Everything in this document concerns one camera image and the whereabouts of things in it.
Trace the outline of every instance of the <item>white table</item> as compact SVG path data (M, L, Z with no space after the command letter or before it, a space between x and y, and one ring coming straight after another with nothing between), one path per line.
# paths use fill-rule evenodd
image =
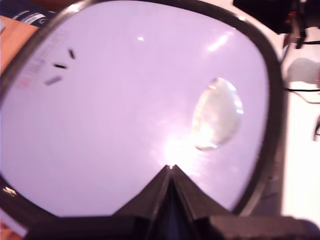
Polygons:
M284 34L277 35L250 15L232 5L232 0L205 0L244 17L261 30L272 43L276 53L282 55ZM320 40L320 30L310 28L307 41ZM304 45L291 49L282 66L284 79L290 64L297 58L320 62L320 45ZM294 89L314 89L316 86L302 81L290 83ZM320 94L300 93L310 102L320 102ZM288 94L285 129L283 189L281 213L297 219L312 221L320 227L320 142L313 141L320 104L309 104L295 93Z

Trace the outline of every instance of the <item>dark plastic piece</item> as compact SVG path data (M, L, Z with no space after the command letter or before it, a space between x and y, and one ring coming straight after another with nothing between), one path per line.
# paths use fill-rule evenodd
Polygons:
M178 167L165 166L113 216L67 217L33 227L25 240L320 239L311 222L281 216L239 217L208 197Z
M253 16L277 34L290 33L286 19L294 0L234 0L233 5Z
M297 28L297 34L298 36L295 36L297 39L296 42L296 49L300 49L302 47L302 45L305 42L305 39L307 38L307 34L306 34L306 28L307 28L307 24L306 24L306 16L304 14L304 10L303 10L303 5L301 4L300 0L296 0L296 21L293 21L293 24L296 24L297 26L293 26L293 28Z

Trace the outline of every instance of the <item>black rubber frame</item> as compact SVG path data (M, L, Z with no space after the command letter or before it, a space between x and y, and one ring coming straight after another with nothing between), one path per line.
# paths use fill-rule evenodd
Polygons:
M76 4L78 4L79 10L83 10L94 4L102 2L108 1L81 0ZM260 199L264 186L267 182L267 178L272 169L283 125L284 86L281 75L281 67L272 45L254 25L247 21L240 20L232 12L211 5L209 3L197 0L143 0L142 2L157 3L176 7L217 19L236 28L238 31L246 35L261 52L267 66L267 73L269 78L269 105L264 138L250 182L248 183L246 190L244 191L242 197L239 199L237 205L232 211L236 215L250 214L254 206ZM32 55L39 44L58 25L63 23L66 19L68 19L75 13L76 12L70 10L69 8L65 8L64 10L59 12L52 20L50 20L46 24L44 28L40 28L39 30L37 30L36 33L19 51L19 53L14 57L14 59L11 61L11 63L1 76L0 107L5 100L6 93L8 92L16 74L23 67L28 57ZM9 186L9 183L6 182L3 176L0 177L0 207L18 223L28 229L35 222L41 221L43 219L49 220L56 218L56 216L28 201L17 191L15 191L15 195L4 191L6 187L12 190L14 190L14 188Z

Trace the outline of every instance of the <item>white surface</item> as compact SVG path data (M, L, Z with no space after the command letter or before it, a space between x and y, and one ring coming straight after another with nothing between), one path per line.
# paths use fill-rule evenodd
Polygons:
M47 86L56 76L63 79ZM225 144L200 151L192 119L217 77L235 87L244 114ZM267 83L261 53L234 27L161 4L97 4L59 25L8 92L1 172L54 215L100 216L113 214L164 165L177 164L231 210L260 151Z
M232 6L232 0L204 1L223 7L258 27L269 39L278 56L281 56L284 35L277 35L259 21ZM309 28L306 41L320 40L320 30ZM304 45L291 49L283 64L282 73L287 77L289 65L297 58L320 62L320 45ZM294 89L314 89L314 84L301 81L289 85ZM319 93L300 93L310 102L320 102ZM294 93L289 94L284 159L284 182L281 212L285 216L312 221L320 228L320 142L312 141L320 104L309 104Z

